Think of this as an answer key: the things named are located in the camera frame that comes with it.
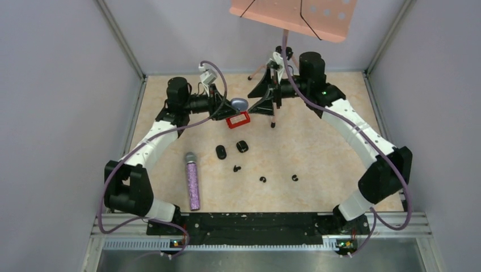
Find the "silver blue earbud charging case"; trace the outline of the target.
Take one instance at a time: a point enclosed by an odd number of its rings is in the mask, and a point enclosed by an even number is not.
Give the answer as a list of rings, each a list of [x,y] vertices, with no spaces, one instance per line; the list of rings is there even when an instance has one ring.
[[[245,112],[249,108],[249,103],[246,99],[235,97],[232,98],[231,101],[231,106],[238,110],[239,112]]]

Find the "black glossy earbud case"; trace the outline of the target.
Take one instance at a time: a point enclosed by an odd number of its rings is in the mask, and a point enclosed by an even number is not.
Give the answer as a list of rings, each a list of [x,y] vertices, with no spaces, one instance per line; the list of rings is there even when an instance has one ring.
[[[236,148],[240,153],[245,153],[249,150],[249,146],[246,141],[241,140],[236,143]]]

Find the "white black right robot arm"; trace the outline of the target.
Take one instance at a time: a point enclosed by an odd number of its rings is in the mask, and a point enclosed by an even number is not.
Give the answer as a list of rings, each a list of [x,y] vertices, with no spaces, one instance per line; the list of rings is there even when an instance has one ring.
[[[324,68],[325,62],[319,53],[305,52],[299,58],[299,75],[284,79],[284,59],[279,51],[274,52],[262,80],[248,94],[249,98],[259,98],[248,111],[274,116],[283,99],[307,99],[307,106],[353,148],[366,172],[358,181],[357,189],[334,208],[332,218],[337,232],[348,233],[355,227],[355,219],[408,184],[412,152],[382,138],[364,121],[346,95],[326,81]]]

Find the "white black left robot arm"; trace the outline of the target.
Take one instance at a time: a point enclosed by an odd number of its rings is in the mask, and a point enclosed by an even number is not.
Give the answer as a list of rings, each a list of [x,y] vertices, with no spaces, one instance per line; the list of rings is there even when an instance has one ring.
[[[137,146],[119,161],[111,160],[104,169],[105,207],[144,218],[160,220],[168,234],[182,227],[182,219],[175,215],[174,204],[154,197],[149,179],[166,148],[191,128],[190,115],[208,113],[212,120],[224,120],[239,114],[225,94],[220,94],[214,83],[203,93],[192,93],[186,78],[176,76],[167,82],[167,98],[153,125]]]

